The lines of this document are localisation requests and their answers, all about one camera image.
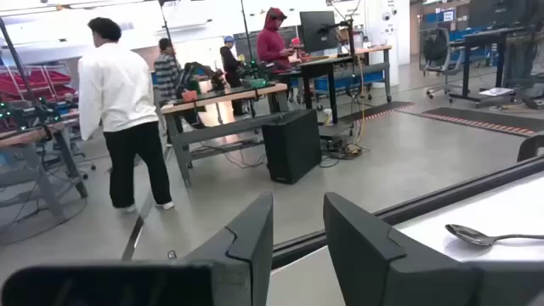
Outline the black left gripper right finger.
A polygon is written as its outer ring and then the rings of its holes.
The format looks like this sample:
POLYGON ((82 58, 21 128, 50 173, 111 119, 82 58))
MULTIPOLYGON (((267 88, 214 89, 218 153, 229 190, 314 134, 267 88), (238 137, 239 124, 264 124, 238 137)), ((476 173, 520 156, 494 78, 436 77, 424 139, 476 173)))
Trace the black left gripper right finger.
POLYGON ((326 240, 347 305, 539 305, 539 262, 459 262, 336 193, 324 196, 326 240))

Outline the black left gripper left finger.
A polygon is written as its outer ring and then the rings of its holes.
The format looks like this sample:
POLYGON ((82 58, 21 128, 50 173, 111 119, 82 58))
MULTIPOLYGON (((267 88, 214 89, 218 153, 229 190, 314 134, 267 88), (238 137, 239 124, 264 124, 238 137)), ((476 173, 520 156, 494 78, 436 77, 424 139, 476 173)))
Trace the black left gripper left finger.
POLYGON ((179 258, 36 265, 14 272, 3 306, 220 306, 267 302, 273 196, 261 194, 214 236, 179 258))

